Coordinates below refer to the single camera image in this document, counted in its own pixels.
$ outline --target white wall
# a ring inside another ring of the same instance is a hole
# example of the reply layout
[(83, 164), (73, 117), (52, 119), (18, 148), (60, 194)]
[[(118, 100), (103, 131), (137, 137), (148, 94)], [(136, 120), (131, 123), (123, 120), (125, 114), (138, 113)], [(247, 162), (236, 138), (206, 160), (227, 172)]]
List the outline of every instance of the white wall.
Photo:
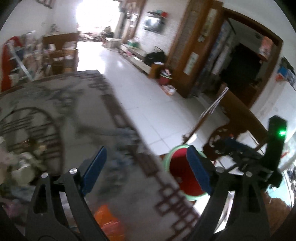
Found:
[(61, 34), (77, 31), (76, 9), (81, 2), (82, 0), (56, 0), (52, 23), (58, 26)]
[[(147, 0), (136, 32), (136, 36), (140, 39), (141, 48), (146, 52), (151, 52), (154, 46), (157, 46), (168, 54), (187, 4), (188, 0)], [(150, 16), (147, 12), (157, 9), (168, 13), (163, 32), (160, 34), (143, 29), (145, 16)]]
[(32, 30), (36, 31), (37, 38), (41, 37), (48, 31), (52, 13), (53, 10), (34, 0), (23, 0), (15, 7), (0, 31), (0, 70), (3, 44), (13, 36), (20, 36)]
[[(242, 13), (277, 34), (283, 39), (280, 54), (296, 68), (296, 33), (287, 17), (273, 0), (222, 0), (224, 7)], [(262, 94), (252, 107), (252, 112), (267, 127), (268, 119), (279, 115), (288, 121), (289, 139), (296, 130), (296, 92), (287, 83), (275, 81), (275, 68)]]

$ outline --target green led light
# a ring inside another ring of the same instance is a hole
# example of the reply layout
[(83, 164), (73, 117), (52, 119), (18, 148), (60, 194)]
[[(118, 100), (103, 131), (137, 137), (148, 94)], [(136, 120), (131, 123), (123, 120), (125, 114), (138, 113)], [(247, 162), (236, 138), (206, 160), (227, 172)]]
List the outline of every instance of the green led light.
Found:
[(286, 135), (286, 131), (280, 131), (280, 132), (279, 132), (279, 135), (280, 135), (280, 136), (284, 136), (284, 135)]

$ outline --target screw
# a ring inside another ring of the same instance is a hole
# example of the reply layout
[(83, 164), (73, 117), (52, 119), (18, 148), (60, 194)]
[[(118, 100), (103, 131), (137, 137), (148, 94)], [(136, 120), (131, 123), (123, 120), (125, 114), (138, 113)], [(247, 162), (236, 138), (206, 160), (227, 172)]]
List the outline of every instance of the screw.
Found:
[(223, 173), (224, 172), (224, 168), (223, 167), (216, 167), (216, 172)]
[(251, 172), (246, 172), (246, 176), (247, 176), (247, 177), (252, 177), (252, 176), (253, 176), (253, 173), (251, 173)]
[(47, 172), (42, 173), (41, 177), (42, 177), (42, 178), (46, 178), (46, 177), (48, 177), (48, 173), (47, 173)]
[(77, 168), (72, 168), (72, 169), (70, 169), (70, 174), (75, 174), (76, 172), (77, 172), (78, 170), (77, 170)]

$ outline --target floor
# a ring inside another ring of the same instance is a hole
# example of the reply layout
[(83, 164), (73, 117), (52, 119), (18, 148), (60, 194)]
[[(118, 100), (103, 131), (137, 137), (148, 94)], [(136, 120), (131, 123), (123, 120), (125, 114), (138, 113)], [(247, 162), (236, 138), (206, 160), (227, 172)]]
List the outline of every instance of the floor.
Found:
[[(119, 53), (98, 42), (79, 42), (78, 50), (77, 70), (97, 69), (106, 76), (122, 107), (155, 155), (168, 153), (181, 144), (182, 135), (194, 127), (207, 107), (196, 98), (184, 99), (177, 93), (167, 96), (154, 79), (148, 79)], [(211, 132), (226, 122), (221, 113), (214, 113), (191, 144), (200, 150)]]

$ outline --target television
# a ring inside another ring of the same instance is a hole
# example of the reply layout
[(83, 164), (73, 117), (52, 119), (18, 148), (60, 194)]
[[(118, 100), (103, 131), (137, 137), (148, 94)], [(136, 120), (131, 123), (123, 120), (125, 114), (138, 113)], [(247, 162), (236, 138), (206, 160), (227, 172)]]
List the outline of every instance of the television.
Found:
[(163, 29), (163, 18), (155, 16), (146, 16), (144, 29), (155, 33), (160, 33)]

